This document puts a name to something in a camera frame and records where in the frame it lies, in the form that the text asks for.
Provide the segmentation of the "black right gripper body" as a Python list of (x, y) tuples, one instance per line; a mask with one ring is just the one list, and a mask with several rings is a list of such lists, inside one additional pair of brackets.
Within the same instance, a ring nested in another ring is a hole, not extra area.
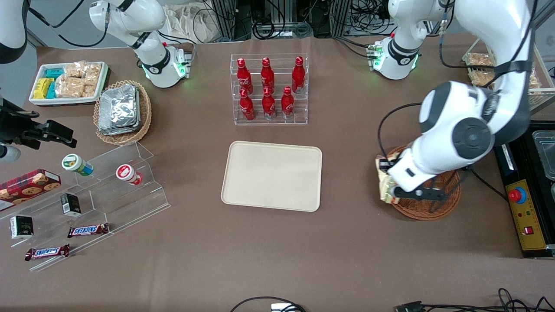
[(40, 116), (38, 112), (24, 110), (6, 99), (1, 99), (0, 108), (1, 143), (40, 146), (39, 140), (26, 136), (26, 132), (33, 132), (39, 125), (33, 120)]

